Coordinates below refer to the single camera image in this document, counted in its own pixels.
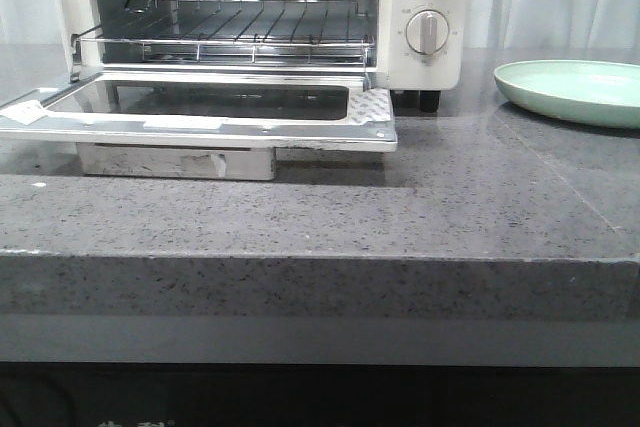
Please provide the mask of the white glass oven door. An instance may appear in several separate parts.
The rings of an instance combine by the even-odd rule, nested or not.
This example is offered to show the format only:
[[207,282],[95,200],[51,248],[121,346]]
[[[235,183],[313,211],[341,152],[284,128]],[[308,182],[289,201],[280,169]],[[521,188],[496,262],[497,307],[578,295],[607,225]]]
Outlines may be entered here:
[[1,107],[5,138],[73,143],[88,175],[271,180],[280,149],[392,152],[363,74],[104,68]]

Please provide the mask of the lower silver timer knob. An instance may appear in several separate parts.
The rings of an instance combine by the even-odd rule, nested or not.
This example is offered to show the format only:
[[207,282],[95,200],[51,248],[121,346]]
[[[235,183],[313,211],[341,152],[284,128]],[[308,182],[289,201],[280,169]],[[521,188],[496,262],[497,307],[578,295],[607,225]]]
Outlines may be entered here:
[[449,24],[443,14],[435,10],[416,13],[407,23],[405,38],[416,53],[434,55],[441,50],[449,36]]

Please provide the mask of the light green plate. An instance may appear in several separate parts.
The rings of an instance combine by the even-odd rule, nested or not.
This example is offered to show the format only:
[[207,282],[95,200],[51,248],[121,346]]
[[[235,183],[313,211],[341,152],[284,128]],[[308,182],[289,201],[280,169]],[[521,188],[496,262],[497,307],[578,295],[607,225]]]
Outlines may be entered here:
[[639,127],[639,67],[587,60],[533,60],[494,70],[512,103],[546,117],[590,126]]

